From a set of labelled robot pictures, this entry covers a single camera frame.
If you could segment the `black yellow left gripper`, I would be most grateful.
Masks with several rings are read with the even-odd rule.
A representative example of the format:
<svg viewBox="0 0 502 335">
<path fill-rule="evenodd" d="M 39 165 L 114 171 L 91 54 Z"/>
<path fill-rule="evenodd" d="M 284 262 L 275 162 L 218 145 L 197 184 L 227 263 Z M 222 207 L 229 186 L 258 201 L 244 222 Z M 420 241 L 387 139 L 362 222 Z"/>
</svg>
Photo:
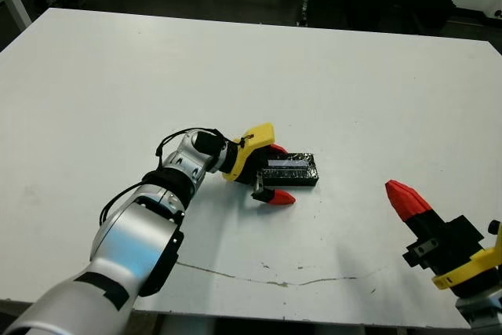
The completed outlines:
<svg viewBox="0 0 502 335">
<path fill-rule="evenodd" d="M 288 151 L 275 142 L 274 127 L 270 122 L 255 126 L 244 135 L 228 143 L 228 153 L 221 166 L 223 178 L 253 185 L 252 197 L 269 205 L 292 205 L 296 199 L 287 191 L 264 188 L 260 170 L 264 164 L 266 149 L 278 154 Z"/>
</svg>

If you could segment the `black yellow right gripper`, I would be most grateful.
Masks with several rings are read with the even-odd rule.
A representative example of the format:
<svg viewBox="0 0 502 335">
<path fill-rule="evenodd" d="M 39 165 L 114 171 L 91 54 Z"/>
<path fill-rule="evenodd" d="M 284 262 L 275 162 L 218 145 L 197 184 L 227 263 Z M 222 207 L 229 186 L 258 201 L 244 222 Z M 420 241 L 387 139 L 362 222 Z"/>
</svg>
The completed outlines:
<svg viewBox="0 0 502 335">
<path fill-rule="evenodd" d="M 444 275 L 482 250 L 483 236 L 465 216 L 445 222 L 413 188 L 389 180 L 385 189 L 391 206 L 417 237 L 403 254 L 410 267 L 419 265 Z"/>
</svg>

